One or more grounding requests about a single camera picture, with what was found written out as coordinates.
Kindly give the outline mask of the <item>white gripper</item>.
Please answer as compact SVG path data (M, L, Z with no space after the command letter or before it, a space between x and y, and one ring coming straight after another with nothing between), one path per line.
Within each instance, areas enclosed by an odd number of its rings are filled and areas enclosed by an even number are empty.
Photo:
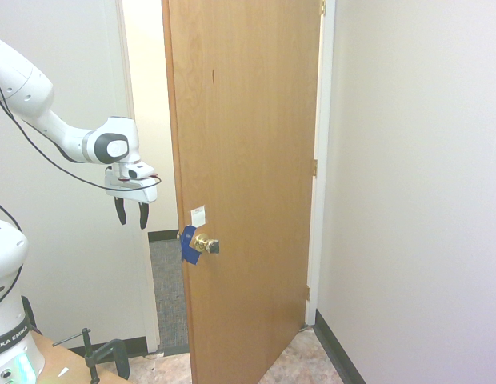
M105 170L106 193L114 198L114 206L118 219L122 225L126 224L126 211L124 199L139 202L139 225L144 230L148 223L149 205L158 197L156 179L154 177L120 180L114 176L111 166Z

